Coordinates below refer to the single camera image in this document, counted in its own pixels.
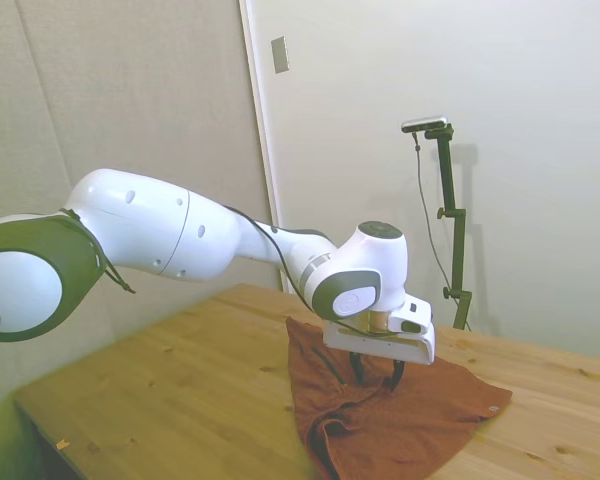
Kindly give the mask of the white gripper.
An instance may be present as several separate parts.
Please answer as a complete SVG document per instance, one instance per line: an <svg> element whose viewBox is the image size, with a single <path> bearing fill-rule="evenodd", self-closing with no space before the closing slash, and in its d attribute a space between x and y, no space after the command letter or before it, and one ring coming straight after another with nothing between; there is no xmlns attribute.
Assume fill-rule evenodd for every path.
<svg viewBox="0 0 600 480"><path fill-rule="evenodd" d="M323 341L329 348L350 352L349 363L355 382L360 386L365 383L364 366L360 354L394 360L390 378L392 391L397 388L403 377L405 362L432 364L435 360L436 338L433 327L430 327L424 334L398 333L389 337L369 337L338 326L334 322L326 322Z"/></svg>

